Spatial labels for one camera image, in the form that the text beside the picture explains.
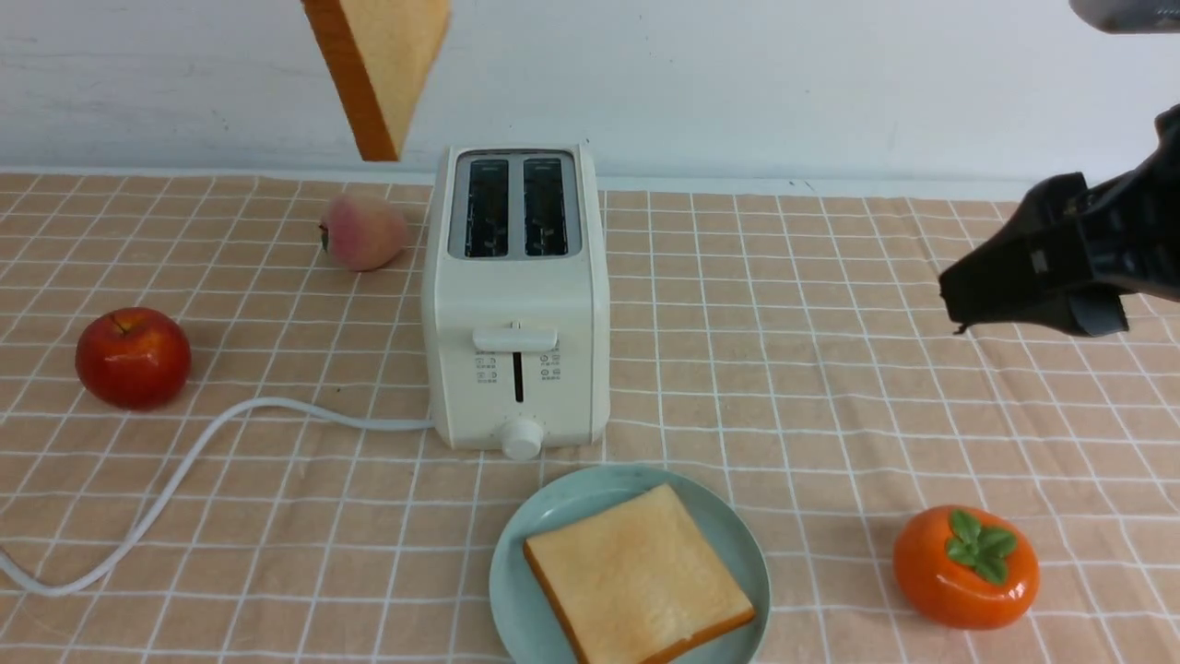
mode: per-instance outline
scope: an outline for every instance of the orange persimmon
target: orange persimmon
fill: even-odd
[[[1016,527],[956,505],[910,519],[893,543],[893,577],[918,613],[959,630],[1015,623],[1041,589],[1036,552]]]

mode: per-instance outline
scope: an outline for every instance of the apple stem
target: apple stem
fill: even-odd
[[[111,317],[111,322],[113,322],[114,326],[119,328],[120,334],[123,334],[123,336],[126,337],[127,336],[127,328],[124,327],[122,322],[119,322],[118,317],[114,317],[114,314],[111,314],[110,317]]]

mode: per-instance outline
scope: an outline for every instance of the toast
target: toast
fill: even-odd
[[[667,664],[756,614],[669,485],[527,538],[524,557],[579,664]]]

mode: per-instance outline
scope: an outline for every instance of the fake fruit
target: fake fruit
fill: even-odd
[[[192,369],[184,329],[148,307],[94,318],[74,349],[78,380],[98,400],[125,410],[151,410],[172,401]]]
[[[1036,552],[1011,524],[981,509],[932,507],[893,544],[893,577],[913,609],[959,630],[995,630],[1023,616],[1041,589]]]
[[[385,198],[341,193],[320,217],[320,243],[337,263],[353,271],[376,269],[409,242],[401,211]]]

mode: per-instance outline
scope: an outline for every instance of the peach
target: peach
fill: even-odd
[[[406,216],[378,196],[341,193],[320,217],[320,243],[339,264],[353,271],[385,265],[409,242]]]

